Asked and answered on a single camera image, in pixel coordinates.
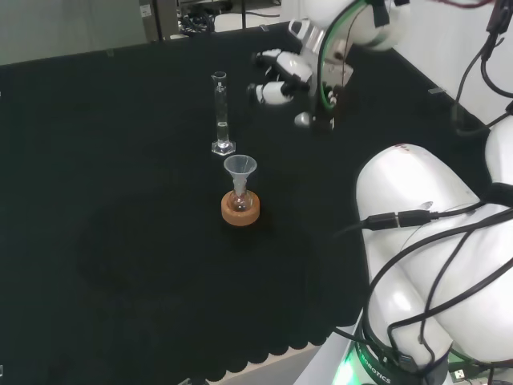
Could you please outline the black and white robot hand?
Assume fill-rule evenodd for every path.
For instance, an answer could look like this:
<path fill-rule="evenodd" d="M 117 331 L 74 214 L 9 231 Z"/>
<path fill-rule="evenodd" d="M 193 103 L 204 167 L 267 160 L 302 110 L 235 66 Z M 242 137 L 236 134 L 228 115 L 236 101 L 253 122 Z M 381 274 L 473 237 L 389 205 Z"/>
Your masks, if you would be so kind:
<path fill-rule="evenodd" d="M 330 132 L 335 127 L 342 88 L 353 74 L 353 68 L 346 63 L 352 43 L 347 38 L 334 39 L 318 70 L 325 31 L 308 19 L 290 21 L 288 30 L 301 43 L 301 51 L 296 54 L 276 48 L 254 54 L 252 61 L 256 67 L 265 69 L 266 80 L 249 84 L 248 98 L 251 103 L 280 106 L 304 92 L 309 96 L 309 110 L 298 114 L 294 123 L 314 132 Z"/>

